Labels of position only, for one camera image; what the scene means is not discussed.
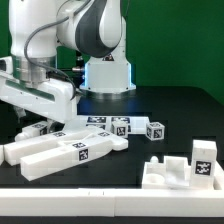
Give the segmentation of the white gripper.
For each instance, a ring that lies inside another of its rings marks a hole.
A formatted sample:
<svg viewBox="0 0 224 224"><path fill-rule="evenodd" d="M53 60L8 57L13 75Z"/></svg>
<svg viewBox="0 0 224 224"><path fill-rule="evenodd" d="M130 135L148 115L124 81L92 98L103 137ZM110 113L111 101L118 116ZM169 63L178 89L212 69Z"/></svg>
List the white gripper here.
<svg viewBox="0 0 224 224"><path fill-rule="evenodd" d="M14 108L18 118L26 116L25 110L49 118L48 132L62 130L62 123L77 115L79 98L71 99L72 90L69 83L55 79L39 84L36 89L24 88L12 75L0 71L0 99L18 106Z"/></svg>

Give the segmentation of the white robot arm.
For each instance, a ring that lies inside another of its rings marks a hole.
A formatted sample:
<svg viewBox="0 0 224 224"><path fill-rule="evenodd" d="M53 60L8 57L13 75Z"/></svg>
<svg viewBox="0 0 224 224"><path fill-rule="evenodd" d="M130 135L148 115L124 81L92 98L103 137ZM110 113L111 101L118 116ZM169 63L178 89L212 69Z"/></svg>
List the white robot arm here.
<svg viewBox="0 0 224 224"><path fill-rule="evenodd" d="M66 123L80 95L120 98L136 89L125 55L121 0L9 0L11 55L0 58L0 100ZM57 48L90 57L76 86L57 67Z"/></svg>

